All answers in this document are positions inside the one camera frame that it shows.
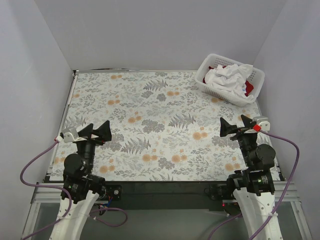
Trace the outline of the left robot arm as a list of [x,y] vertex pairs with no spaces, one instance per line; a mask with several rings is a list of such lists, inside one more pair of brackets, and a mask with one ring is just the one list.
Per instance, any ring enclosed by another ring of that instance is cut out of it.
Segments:
[[106,196],[103,177],[93,175],[95,150],[111,141],[110,122],[97,129],[91,123],[80,131],[75,127],[62,130],[56,141],[76,144],[77,151],[64,160],[63,187],[57,223],[50,239],[78,240],[96,200]]

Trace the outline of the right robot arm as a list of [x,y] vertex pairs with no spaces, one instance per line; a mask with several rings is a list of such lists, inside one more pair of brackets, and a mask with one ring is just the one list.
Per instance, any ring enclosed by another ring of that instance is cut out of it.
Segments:
[[220,118],[220,136],[230,135],[237,141],[246,169],[237,170],[226,180],[227,195],[235,199],[252,240],[283,238],[275,207],[275,186],[271,169],[275,167],[275,150],[268,144],[257,144],[259,131],[269,131],[268,118],[241,116],[243,126],[231,125]]

